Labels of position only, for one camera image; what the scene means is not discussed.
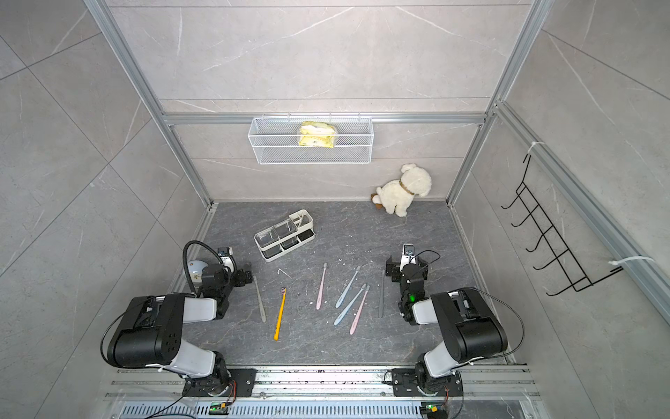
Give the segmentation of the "dark grey toothbrush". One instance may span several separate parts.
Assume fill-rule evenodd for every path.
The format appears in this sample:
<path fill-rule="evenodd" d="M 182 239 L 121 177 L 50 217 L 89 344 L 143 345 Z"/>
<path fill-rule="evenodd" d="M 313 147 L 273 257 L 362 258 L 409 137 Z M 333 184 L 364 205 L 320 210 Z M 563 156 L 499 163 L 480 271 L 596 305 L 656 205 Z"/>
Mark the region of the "dark grey toothbrush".
<path fill-rule="evenodd" d="M 386 274 L 385 271 L 381 271 L 381 279 L 380 279 L 380 291 L 379 291 L 379 305 L 378 305 L 378 316 L 380 319 L 384 317 L 384 310 L 385 310 L 385 284 L 386 284 Z"/>

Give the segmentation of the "light blue toothbrush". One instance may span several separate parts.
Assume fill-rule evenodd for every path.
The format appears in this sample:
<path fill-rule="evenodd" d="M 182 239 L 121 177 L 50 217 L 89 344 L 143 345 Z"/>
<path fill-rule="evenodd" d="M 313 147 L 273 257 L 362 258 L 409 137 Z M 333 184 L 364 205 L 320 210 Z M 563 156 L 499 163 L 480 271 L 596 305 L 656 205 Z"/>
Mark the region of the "light blue toothbrush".
<path fill-rule="evenodd" d="M 342 306 L 342 304 L 344 303 L 345 297 L 347 296 L 347 293 L 348 293 L 349 290 L 351 289 L 351 287 L 352 287 L 352 283 L 353 283 L 353 282 L 355 281 L 355 279 L 357 278 L 360 269 L 361 269 L 361 266 L 360 266 L 360 265 L 356 267 L 356 269 L 355 269 L 355 271 L 354 271 L 354 274 L 353 274 L 352 278 L 348 281 L 348 283 L 347 283 L 347 285 L 345 286 L 344 290 L 342 291 L 341 295 L 338 297 L 338 300 L 337 300 L 337 302 L 336 302 L 336 306 L 335 306 L 336 308 L 340 308 L 340 307 Z"/>
<path fill-rule="evenodd" d="M 352 298 L 352 300 L 345 306 L 345 308 L 340 312 L 338 317 L 335 319 L 335 321 L 333 322 L 334 326 L 338 326 L 341 323 L 341 321 L 343 321 L 343 319 L 345 318 L 347 313 L 351 310 L 352 306 L 354 305 L 356 300 L 359 298 L 359 296 L 362 293 L 364 293 L 368 288 L 369 288 L 369 286 L 367 284 L 364 284 L 363 286 L 361 286 L 361 289 L 359 289 L 357 294 Z"/>

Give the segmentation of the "white toothbrush holder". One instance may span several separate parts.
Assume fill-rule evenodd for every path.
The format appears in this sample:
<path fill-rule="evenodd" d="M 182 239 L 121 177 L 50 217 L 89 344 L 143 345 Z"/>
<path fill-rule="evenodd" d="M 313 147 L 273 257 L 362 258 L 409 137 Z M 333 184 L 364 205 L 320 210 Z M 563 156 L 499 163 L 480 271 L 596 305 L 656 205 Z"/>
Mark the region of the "white toothbrush holder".
<path fill-rule="evenodd" d="M 263 259 L 272 262 L 311 242 L 314 237 L 313 218 L 306 209 L 301 209 L 286 220 L 261 230 L 254 240 Z"/>

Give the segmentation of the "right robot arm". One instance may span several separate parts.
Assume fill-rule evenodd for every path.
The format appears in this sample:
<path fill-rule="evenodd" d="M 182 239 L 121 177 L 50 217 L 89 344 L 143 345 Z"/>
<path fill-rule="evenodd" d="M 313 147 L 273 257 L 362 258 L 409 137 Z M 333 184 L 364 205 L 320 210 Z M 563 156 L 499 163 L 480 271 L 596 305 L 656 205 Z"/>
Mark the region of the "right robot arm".
<path fill-rule="evenodd" d="M 463 287 L 427 295 L 429 263 L 405 255 L 389 258 L 385 275 L 400 285 L 398 303 L 404 321 L 412 326 L 439 326 L 441 341 L 418 357 L 413 368 L 394 368 L 389 384 L 396 397 L 460 396 L 459 369 L 475 361 L 503 356 L 509 342 L 483 292 Z"/>

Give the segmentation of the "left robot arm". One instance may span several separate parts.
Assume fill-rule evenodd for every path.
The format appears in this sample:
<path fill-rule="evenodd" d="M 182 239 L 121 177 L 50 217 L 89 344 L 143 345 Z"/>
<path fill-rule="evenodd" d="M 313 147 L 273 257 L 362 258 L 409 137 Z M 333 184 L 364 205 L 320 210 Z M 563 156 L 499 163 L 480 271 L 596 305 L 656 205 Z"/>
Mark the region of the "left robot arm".
<path fill-rule="evenodd" d="M 194 283 L 188 266 L 188 252 L 194 245 L 216 259 L 202 268 L 200 286 Z M 199 240 L 186 242 L 181 261 L 188 291 L 133 298 L 107 328 L 112 337 L 101 338 L 100 356 L 114 368 L 157 369 L 179 375 L 185 380 L 184 396 L 234 399 L 240 385 L 223 355 L 186 341 L 183 326 L 223 319 L 234 289 L 253 282 L 251 264 L 239 265 L 231 249 L 216 251 Z"/>

